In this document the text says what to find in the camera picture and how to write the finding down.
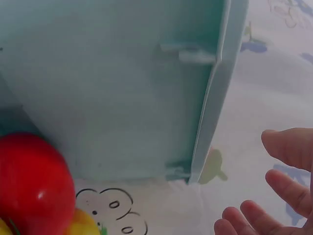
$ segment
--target cartoon print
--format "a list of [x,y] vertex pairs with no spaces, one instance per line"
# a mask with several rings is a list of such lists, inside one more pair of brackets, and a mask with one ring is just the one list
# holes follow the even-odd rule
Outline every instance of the cartoon print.
[[227,175],[221,170],[222,154],[218,149],[210,149],[207,159],[205,161],[199,184],[205,185],[218,176],[221,180],[226,181]]
[[312,8],[303,0],[268,0],[270,11],[285,21],[288,28],[296,26],[312,30],[312,24],[307,15],[313,17]]
[[[289,177],[291,177],[293,180],[296,180],[298,183],[307,186],[303,177],[310,178],[310,173],[304,170],[300,170],[294,167],[288,167],[288,166],[283,166],[279,164],[275,164],[273,166],[273,169],[277,169],[283,173],[286,173]],[[296,213],[291,206],[289,206],[288,203],[286,203],[286,213],[291,217],[291,222],[293,226],[296,226],[299,222],[300,219],[303,218],[303,216],[299,215]]]
[[313,55],[311,55],[310,53],[302,53],[302,54],[300,54],[300,56],[303,59],[309,61],[313,65]]
[[299,9],[303,13],[313,17],[313,9],[309,5],[307,5],[303,0],[294,0],[294,1],[297,3],[296,6],[299,7]]
[[266,47],[266,43],[252,37],[251,22],[249,22],[249,26],[246,26],[245,36],[248,36],[248,41],[242,42],[240,52],[250,50],[255,53],[263,53],[268,50]]
[[77,207],[89,212],[97,222],[101,235],[147,235],[148,224],[132,210],[134,200],[121,188],[97,191],[84,188],[76,194]]

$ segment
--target blue printed shape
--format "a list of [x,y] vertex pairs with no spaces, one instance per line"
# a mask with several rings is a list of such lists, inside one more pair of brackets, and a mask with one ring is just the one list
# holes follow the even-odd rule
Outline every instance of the blue printed shape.
[[268,49],[264,44],[255,43],[255,42],[243,42],[241,44],[240,52],[250,50],[255,53],[263,53],[266,52]]
[[[273,166],[274,169],[277,169],[283,173],[286,173],[293,180],[296,180],[298,183],[307,186],[303,177],[310,178],[311,174],[307,171],[300,170],[294,167],[288,167],[284,165],[275,164]],[[296,226],[300,219],[304,218],[303,216],[296,213],[288,203],[286,203],[286,213],[291,217],[291,223],[293,226]]]
[[303,13],[313,17],[313,9],[309,5],[307,5],[303,0],[294,1],[298,4],[297,6]]
[[299,215],[298,213],[296,213],[296,212],[293,210],[293,208],[292,208],[291,206],[289,206],[288,203],[286,203],[286,213],[287,213],[287,215],[290,216],[290,218],[291,218],[291,224],[292,224],[293,226],[296,226],[296,225],[299,223],[300,219],[303,219],[303,216],[301,216],[301,215]]
[[303,59],[309,61],[311,64],[313,64],[313,55],[311,55],[310,53],[302,53],[302,54],[300,54],[300,56]]

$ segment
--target fingernail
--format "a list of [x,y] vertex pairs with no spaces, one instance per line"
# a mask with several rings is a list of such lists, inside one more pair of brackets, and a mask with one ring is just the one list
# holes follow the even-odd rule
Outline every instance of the fingernail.
[[268,129],[268,130],[263,131],[263,133],[272,133],[272,132],[277,132],[277,131],[271,130],[271,129]]

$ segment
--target yellow toy fruit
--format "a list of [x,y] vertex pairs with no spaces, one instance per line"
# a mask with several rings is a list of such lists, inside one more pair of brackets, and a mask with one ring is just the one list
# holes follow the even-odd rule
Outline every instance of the yellow toy fruit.
[[13,235],[6,223],[0,219],[0,235]]
[[65,230],[64,235],[100,235],[100,231],[89,214],[76,208],[72,223]]

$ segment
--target plastic toy furniture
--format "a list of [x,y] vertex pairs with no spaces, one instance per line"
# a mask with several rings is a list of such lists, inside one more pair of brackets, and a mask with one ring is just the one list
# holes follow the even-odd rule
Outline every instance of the plastic toy furniture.
[[40,133],[74,177],[197,182],[247,0],[10,0],[0,132]]

